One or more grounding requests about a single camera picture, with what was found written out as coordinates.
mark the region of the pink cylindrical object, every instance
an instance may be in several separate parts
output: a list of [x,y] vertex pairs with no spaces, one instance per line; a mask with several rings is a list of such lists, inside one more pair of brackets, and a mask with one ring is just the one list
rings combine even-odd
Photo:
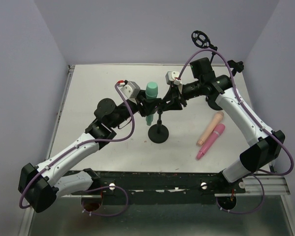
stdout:
[[210,136],[210,134],[212,133],[214,128],[217,126],[217,124],[222,121],[223,117],[224,117],[223,112],[215,113],[212,121],[210,122],[210,124],[208,124],[206,130],[201,135],[200,139],[197,141],[198,146],[201,146],[207,140],[207,138]]
[[198,152],[197,160],[200,160],[200,158],[206,154],[206,152],[209,150],[209,148],[212,146],[215,140],[217,140],[217,138],[220,137],[221,134],[223,134],[224,130],[225,130],[225,125],[223,124],[218,124],[215,127],[210,137],[207,139],[205,144],[201,147],[200,151]]

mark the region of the cable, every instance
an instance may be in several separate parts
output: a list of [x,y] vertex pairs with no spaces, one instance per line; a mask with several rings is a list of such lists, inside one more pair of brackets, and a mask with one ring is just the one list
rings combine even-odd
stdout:
[[254,208],[253,210],[249,210],[249,211],[244,211],[244,212],[237,212],[237,211],[231,211],[231,210],[226,210],[224,208],[222,208],[220,206],[220,204],[218,203],[218,200],[216,198],[216,204],[218,206],[218,208],[220,208],[220,210],[224,211],[224,212],[227,212],[227,213],[230,213],[230,214],[235,214],[235,215],[245,215],[245,214],[251,214],[251,213],[254,213],[256,211],[258,211],[262,205],[265,203],[265,189],[264,189],[264,186],[262,185],[260,179],[258,179],[254,174],[251,174],[254,178],[256,178],[256,180],[259,182],[260,186],[261,186],[261,189],[262,189],[262,200],[261,202],[259,203],[259,205]]
[[230,74],[230,78],[231,78],[231,81],[232,81],[232,86],[233,86],[233,90],[234,90],[234,94],[239,102],[239,104],[243,107],[243,109],[245,110],[245,112],[249,115],[249,117],[257,124],[257,126],[263,130],[267,135],[269,135],[275,142],[278,143],[278,145],[285,151],[285,153],[287,154],[287,156],[289,157],[290,161],[291,161],[291,166],[290,168],[284,172],[284,173],[280,173],[280,174],[277,174],[277,173],[272,173],[272,172],[269,172],[269,171],[264,171],[264,170],[259,170],[259,171],[262,171],[264,173],[267,173],[269,175],[274,175],[274,176],[285,176],[285,175],[288,175],[290,172],[292,172],[293,168],[294,168],[294,159],[291,155],[291,153],[288,151],[288,149],[273,135],[271,134],[271,132],[267,131],[259,122],[258,120],[251,114],[251,112],[247,109],[247,107],[245,106],[245,104],[243,102],[241,102],[241,99],[240,99],[240,96],[238,95],[237,93],[237,89],[236,89],[236,85],[235,85],[235,81],[234,81],[234,77],[233,77],[233,74],[232,74],[232,70],[230,68],[230,66],[228,65],[226,59],[218,52],[218,51],[215,51],[213,49],[210,49],[210,48],[207,48],[207,49],[201,49],[201,50],[198,50],[196,51],[188,60],[187,62],[185,63],[185,65],[183,65],[182,69],[181,69],[181,72],[178,76],[178,79],[181,80],[181,75],[183,74],[184,70],[186,69],[187,65],[190,63],[190,61],[199,53],[201,52],[213,52],[213,53],[216,53],[222,60],[223,62],[225,63],[226,67],[227,67],[227,70]]
[[[89,192],[98,191],[98,190],[106,189],[106,188],[111,188],[111,186],[104,186],[104,187],[100,187],[100,188],[95,188],[95,189],[87,190],[87,191],[84,191],[84,192],[89,193]],[[126,203],[124,205],[124,208],[121,211],[119,211],[117,213],[114,213],[114,214],[101,214],[101,213],[96,213],[96,212],[85,210],[84,203],[82,203],[82,207],[83,207],[82,213],[87,212],[87,213],[89,213],[89,215],[97,215],[97,216],[105,216],[105,217],[113,217],[113,216],[118,216],[118,215],[123,214],[128,209],[128,206],[129,206],[129,197],[128,197],[128,194],[127,194],[126,190],[124,190],[123,188],[121,188],[119,186],[114,186],[113,188],[120,189],[124,193],[124,195],[126,196]]]
[[[79,147],[81,147],[82,145],[84,144],[88,144],[88,143],[93,143],[93,142],[121,142],[121,141],[124,141],[124,140],[127,140],[129,139],[133,132],[134,132],[134,127],[135,127],[135,122],[134,122],[134,117],[133,117],[133,113],[131,111],[131,108],[129,106],[129,104],[127,103],[126,99],[123,97],[121,91],[118,89],[118,85],[119,85],[120,82],[117,82],[115,84],[115,89],[117,91],[117,93],[119,94],[119,96],[121,97],[122,101],[124,102],[124,104],[126,105],[126,108],[130,114],[130,117],[131,117],[131,121],[132,121],[132,127],[131,127],[131,131],[130,133],[122,138],[122,139],[91,139],[91,140],[87,140],[87,141],[84,141],[84,142],[81,142],[79,144],[77,144],[76,147],[72,147],[70,148],[69,150],[67,150],[66,152],[64,152],[63,154],[61,154],[58,158],[56,158],[54,161],[52,161],[50,164],[48,164],[46,166],[46,168],[50,168],[52,167],[54,164],[56,164],[59,160],[61,160],[62,158],[64,158],[66,155],[68,155],[70,152],[72,152],[73,150],[75,149],[78,149]],[[30,186],[36,181],[36,179],[41,176],[47,169],[44,168],[42,169],[39,173],[37,173],[31,180],[30,182],[26,185],[25,189],[23,190],[23,193],[21,194],[21,197],[20,197],[20,200],[19,200],[19,207],[21,209],[26,209],[28,207],[30,207],[30,205],[27,205],[27,206],[24,206],[23,205],[23,199],[25,198],[25,195],[27,193],[27,191],[29,190]]]

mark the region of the beige cylinder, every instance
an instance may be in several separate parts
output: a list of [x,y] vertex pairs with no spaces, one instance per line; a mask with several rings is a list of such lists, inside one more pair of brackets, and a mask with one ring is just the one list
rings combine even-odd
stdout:
[[198,146],[201,146],[202,144],[205,143],[205,141],[210,136],[210,134],[213,132],[213,130],[215,129],[215,127],[219,124],[219,122],[222,121],[223,117],[224,117],[224,113],[223,112],[217,112],[217,113],[215,113],[215,115],[214,115],[211,123],[208,124],[206,130],[201,135],[200,139],[197,141],[197,145]]

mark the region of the tabletop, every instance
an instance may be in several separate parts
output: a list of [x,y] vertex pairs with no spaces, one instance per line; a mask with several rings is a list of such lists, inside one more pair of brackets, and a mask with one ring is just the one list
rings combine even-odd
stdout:
[[[139,64],[96,64],[76,65],[69,86],[51,156],[74,142],[95,119],[93,112],[103,98],[111,98],[118,105],[121,98],[114,89],[119,80],[136,82],[145,89],[148,82],[158,84],[158,97],[163,97],[168,85],[165,75],[168,71],[180,71],[180,65]],[[216,76],[228,75],[224,66],[213,67]],[[190,67],[187,67],[182,83],[195,81]],[[245,101],[251,105],[242,74],[235,76],[235,83]],[[249,148],[244,136],[232,119],[225,113],[222,123],[225,131],[210,150],[197,161],[199,147],[196,142],[216,111],[205,102],[205,97],[187,101],[182,111],[167,111],[162,122],[169,130],[169,138],[162,144],[155,144],[148,138],[149,126],[139,113],[135,117],[135,131],[130,139],[110,143],[100,151],[78,163],[73,170],[92,168],[95,171],[137,171],[137,172],[194,172],[217,173],[231,165],[239,155]],[[121,130],[115,129],[115,139],[129,134],[131,124]]]

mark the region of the teal cap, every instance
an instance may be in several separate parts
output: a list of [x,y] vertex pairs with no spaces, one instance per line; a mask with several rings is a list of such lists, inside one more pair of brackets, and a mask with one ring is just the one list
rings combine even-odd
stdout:
[[149,82],[146,88],[146,96],[147,99],[157,98],[158,94],[158,86],[156,82]]

